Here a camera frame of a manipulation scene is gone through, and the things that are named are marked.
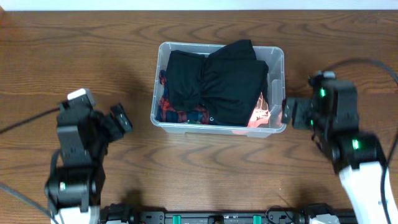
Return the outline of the pink printed t-shirt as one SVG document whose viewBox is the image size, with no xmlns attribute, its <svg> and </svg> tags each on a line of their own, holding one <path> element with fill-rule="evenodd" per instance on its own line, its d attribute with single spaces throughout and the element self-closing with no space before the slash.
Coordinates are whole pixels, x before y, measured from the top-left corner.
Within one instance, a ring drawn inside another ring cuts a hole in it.
<svg viewBox="0 0 398 224">
<path fill-rule="evenodd" d="M 269 111 L 268 102 L 264 99 L 263 95 L 260 95 L 248 122 L 248 127 L 258 128 L 263 124 L 268 124 L 270 117 L 271 113 Z"/>
</svg>

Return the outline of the red navy plaid shirt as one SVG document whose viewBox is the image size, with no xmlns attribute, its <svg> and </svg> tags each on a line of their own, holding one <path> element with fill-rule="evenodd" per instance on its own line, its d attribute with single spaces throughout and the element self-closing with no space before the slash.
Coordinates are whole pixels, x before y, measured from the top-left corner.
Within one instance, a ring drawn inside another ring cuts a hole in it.
<svg viewBox="0 0 398 224">
<path fill-rule="evenodd" d="M 156 120 L 163 123 L 189 123 L 189 124 L 212 124 L 214 122 L 210 113 L 198 106 L 190 111 L 177 111 L 170 104 L 167 75 L 165 70 L 159 72 L 159 82 L 164 88 L 158 103 Z"/>
</svg>

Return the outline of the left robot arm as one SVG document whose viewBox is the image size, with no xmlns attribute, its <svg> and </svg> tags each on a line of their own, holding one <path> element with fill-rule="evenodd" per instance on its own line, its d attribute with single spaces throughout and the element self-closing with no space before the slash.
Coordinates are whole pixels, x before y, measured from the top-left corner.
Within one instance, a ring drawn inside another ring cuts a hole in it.
<svg viewBox="0 0 398 224">
<path fill-rule="evenodd" d="M 101 203 L 105 181 L 104 157 L 111 142 L 132 131 L 132 123 L 121 104 L 109 114 L 90 103 L 65 101 L 57 116 L 60 149 L 52 156 L 45 184 L 48 206 L 53 216 L 66 208 L 81 214 Z"/>
</svg>

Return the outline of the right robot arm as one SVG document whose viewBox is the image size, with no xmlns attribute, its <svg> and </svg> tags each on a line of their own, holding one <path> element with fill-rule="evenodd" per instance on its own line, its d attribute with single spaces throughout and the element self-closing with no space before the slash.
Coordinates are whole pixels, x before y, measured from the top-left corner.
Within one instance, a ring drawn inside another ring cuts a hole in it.
<svg viewBox="0 0 398 224">
<path fill-rule="evenodd" d="M 282 122 L 318 138 L 317 147 L 331 161 L 358 223 L 397 223 L 387 159 L 377 136 L 359 129 L 353 82 L 326 78 L 310 84 L 311 98 L 283 101 Z"/>
</svg>

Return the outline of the large black garment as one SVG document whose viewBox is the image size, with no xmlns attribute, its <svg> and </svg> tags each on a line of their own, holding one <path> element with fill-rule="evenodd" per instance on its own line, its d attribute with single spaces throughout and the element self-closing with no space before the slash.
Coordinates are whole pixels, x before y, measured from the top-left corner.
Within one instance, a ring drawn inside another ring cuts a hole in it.
<svg viewBox="0 0 398 224">
<path fill-rule="evenodd" d="M 267 89 L 268 71 L 250 40 L 208 56 L 173 50 L 166 69 L 170 104 L 177 111 L 206 109 L 214 119 L 211 125 L 247 126 Z"/>
</svg>

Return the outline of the clear plastic storage container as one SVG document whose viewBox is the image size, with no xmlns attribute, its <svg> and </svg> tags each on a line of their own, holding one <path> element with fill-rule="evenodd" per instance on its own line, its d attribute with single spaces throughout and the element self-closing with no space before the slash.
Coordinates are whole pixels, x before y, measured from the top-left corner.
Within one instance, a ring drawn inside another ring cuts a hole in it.
<svg viewBox="0 0 398 224">
<path fill-rule="evenodd" d="M 159 101 L 164 92 L 164 86 L 159 80 L 159 72 L 166 70 L 169 56 L 173 50 L 181 50 L 194 54 L 208 56 L 216 52 L 222 45 L 217 44 L 194 44 L 183 42 L 164 42 L 159 46 L 157 67 L 155 73 L 154 93 L 150 120 L 154 126 L 164 129 L 168 133 L 202 133 L 202 134 L 226 134 L 243 135 L 250 138 L 266 138 L 271 134 L 281 133 L 286 128 L 280 122 L 282 112 L 282 101 L 285 98 L 285 66 L 284 52 L 278 47 L 254 46 L 258 60 L 263 60 L 269 67 L 267 76 L 267 102 L 270 118 L 268 123 L 260 125 L 258 128 L 247 128 L 239 126 L 215 126 L 209 124 L 185 124 L 185 123 L 165 123 L 156 119 Z"/>
</svg>

